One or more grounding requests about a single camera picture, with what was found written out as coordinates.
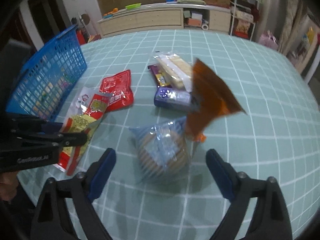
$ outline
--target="cabinet top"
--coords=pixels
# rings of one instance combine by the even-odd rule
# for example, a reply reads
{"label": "cabinet top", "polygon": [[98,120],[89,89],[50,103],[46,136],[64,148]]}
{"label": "cabinet top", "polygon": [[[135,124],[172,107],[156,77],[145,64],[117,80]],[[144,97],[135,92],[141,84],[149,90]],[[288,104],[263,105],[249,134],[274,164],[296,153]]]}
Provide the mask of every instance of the cabinet top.
{"label": "cabinet top", "polygon": [[[118,12],[114,13],[114,16],[120,16],[124,14],[130,14],[130,13],[136,13],[138,11],[143,10],[150,10],[150,9],[169,9],[169,8],[190,8],[190,9],[204,9],[204,10],[215,10],[215,11],[221,11],[221,12],[228,12],[230,13],[230,9],[213,6],[213,5],[200,5],[200,4],[187,4],[187,3],[151,3],[151,4],[144,4],[141,5],[141,7],[127,10],[127,9],[121,9]],[[98,21],[98,23],[108,21],[111,18],[107,19],[101,19]]]}

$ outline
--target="doorway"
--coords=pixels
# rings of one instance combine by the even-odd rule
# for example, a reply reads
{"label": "doorway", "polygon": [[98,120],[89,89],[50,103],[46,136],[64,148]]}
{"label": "doorway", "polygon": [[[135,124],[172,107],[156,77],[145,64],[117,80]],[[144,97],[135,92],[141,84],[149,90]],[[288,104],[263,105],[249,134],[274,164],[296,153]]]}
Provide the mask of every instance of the doorway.
{"label": "doorway", "polygon": [[36,53],[37,50],[29,36],[26,26],[24,25],[24,21],[19,9],[13,13],[11,19],[0,33],[0,50],[7,44],[10,38],[30,45],[31,55]]}
{"label": "doorway", "polygon": [[56,0],[29,0],[28,5],[44,43],[66,29]]}

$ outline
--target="black clamp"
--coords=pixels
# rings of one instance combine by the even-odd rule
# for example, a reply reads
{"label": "black clamp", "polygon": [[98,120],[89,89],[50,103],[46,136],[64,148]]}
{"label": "black clamp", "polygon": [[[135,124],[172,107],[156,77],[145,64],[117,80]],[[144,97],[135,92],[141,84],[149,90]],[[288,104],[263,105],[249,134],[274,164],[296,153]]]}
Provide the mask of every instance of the black clamp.
{"label": "black clamp", "polygon": [[62,123],[7,113],[8,131],[0,139],[0,173],[57,163],[63,147],[81,146],[87,135],[59,133]]}
{"label": "black clamp", "polygon": [[221,194],[231,203],[210,240],[236,238],[252,197],[257,198],[257,204],[242,240],[292,240],[287,206],[274,177],[258,180],[244,172],[237,173],[213,149],[207,152],[206,163]]}
{"label": "black clamp", "polygon": [[80,224],[88,239],[112,240],[93,209],[116,164],[116,153],[108,148],[87,172],[72,179],[47,179],[39,197],[32,221],[31,240],[78,240],[72,225],[65,198],[72,198]]}

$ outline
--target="purple snack package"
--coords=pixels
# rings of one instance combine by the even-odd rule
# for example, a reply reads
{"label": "purple snack package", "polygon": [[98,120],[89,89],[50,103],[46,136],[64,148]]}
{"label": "purple snack package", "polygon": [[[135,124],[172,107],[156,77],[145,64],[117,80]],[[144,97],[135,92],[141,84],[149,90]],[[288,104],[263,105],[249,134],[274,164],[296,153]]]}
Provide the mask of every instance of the purple snack package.
{"label": "purple snack package", "polygon": [[158,87],[170,87],[170,83],[165,81],[165,78],[162,75],[162,73],[159,71],[159,68],[157,65],[150,65],[150,66],[148,66],[148,69],[153,74],[153,76],[157,82]]}
{"label": "purple snack package", "polygon": [[158,107],[184,112],[188,112],[194,108],[190,93],[169,87],[158,88],[154,98],[154,104]]}

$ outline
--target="round cookie pack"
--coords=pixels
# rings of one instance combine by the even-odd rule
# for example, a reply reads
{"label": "round cookie pack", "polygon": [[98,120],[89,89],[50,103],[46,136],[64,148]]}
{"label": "round cookie pack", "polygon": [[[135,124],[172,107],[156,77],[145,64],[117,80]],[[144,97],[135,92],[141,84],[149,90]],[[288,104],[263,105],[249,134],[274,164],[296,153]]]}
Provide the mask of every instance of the round cookie pack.
{"label": "round cookie pack", "polygon": [[182,117],[161,124],[130,128],[136,138],[144,180],[167,180],[188,166],[191,155],[185,141],[185,122],[186,117]]}

